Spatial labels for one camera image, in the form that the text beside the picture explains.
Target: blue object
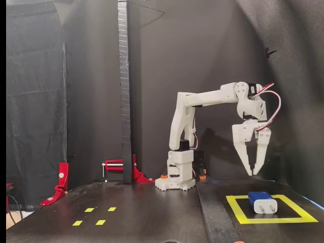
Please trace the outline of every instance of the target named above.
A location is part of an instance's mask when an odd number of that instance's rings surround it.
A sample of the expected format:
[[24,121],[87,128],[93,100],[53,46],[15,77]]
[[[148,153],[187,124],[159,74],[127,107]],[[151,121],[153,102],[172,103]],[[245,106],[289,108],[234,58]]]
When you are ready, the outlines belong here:
[[273,199],[268,192],[265,191],[251,191],[248,194],[249,203],[254,208],[254,202],[260,199]]
[[275,214],[278,203],[268,192],[252,191],[248,194],[249,204],[257,214]]

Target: metal rod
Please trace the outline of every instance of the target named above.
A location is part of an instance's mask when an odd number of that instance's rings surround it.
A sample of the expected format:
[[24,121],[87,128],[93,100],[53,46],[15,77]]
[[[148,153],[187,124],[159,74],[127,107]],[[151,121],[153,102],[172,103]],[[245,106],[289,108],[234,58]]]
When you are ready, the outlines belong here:
[[120,167],[123,167],[122,164],[107,164],[107,166],[120,166]]

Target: red clamp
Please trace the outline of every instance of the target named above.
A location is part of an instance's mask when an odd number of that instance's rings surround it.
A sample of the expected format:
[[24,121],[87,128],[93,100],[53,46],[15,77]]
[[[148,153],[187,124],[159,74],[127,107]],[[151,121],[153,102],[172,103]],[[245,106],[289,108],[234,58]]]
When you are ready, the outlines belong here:
[[147,179],[145,176],[144,176],[144,173],[143,172],[139,172],[138,169],[136,168],[136,155],[133,154],[133,171],[134,171],[134,180],[136,182],[154,182],[155,179]]
[[60,163],[59,168],[59,184],[54,187],[55,194],[45,201],[42,201],[40,205],[48,206],[52,203],[56,202],[58,199],[65,195],[67,192],[67,176],[68,176],[69,164],[68,163]]
[[114,159],[105,161],[105,170],[107,171],[123,171],[123,160]]

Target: yellow tape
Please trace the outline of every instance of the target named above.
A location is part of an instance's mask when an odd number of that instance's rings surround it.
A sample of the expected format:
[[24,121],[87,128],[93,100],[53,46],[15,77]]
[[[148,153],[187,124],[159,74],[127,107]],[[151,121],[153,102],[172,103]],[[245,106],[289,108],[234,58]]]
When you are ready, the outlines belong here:
[[226,196],[226,199],[231,206],[237,220],[240,224],[281,224],[281,223],[311,223],[318,222],[309,213],[303,210],[300,206],[295,204],[285,195],[273,195],[273,198],[281,199],[285,204],[291,207],[300,218],[276,218],[276,219],[248,219],[240,206],[238,205],[236,199],[247,199],[247,195],[243,196]]
[[103,225],[106,222],[106,220],[98,220],[96,225]]
[[108,212],[112,212],[115,211],[116,207],[111,207],[110,209],[108,209]]
[[81,225],[81,223],[82,223],[82,220],[75,221],[75,223],[72,224],[72,226],[79,226],[79,225]]
[[87,209],[85,210],[85,213],[90,213],[90,212],[93,211],[93,209],[94,209],[94,208],[87,208]]

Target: robotic arm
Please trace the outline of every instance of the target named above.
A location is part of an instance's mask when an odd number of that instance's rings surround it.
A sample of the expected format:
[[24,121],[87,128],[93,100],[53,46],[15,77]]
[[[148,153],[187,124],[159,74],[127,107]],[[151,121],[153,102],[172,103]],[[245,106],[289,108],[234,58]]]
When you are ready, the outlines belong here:
[[[161,190],[169,188],[187,190],[195,185],[195,180],[192,179],[193,150],[189,148],[195,142],[195,111],[197,107],[222,103],[237,102],[237,113],[245,120],[243,124],[233,125],[232,131],[234,147],[250,176],[252,170],[245,143],[251,141],[253,134],[257,139],[257,159],[253,174],[258,174],[264,164],[271,136],[271,131],[265,127],[272,121],[259,123],[267,120],[266,105],[259,95],[261,92],[272,92],[265,91],[272,85],[262,87],[259,84],[239,82],[222,85],[220,90],[200,94],[179,92],[171,125],[168,175],[157,179],[155,185]],[[183,131],[184,140],[180,140]]]

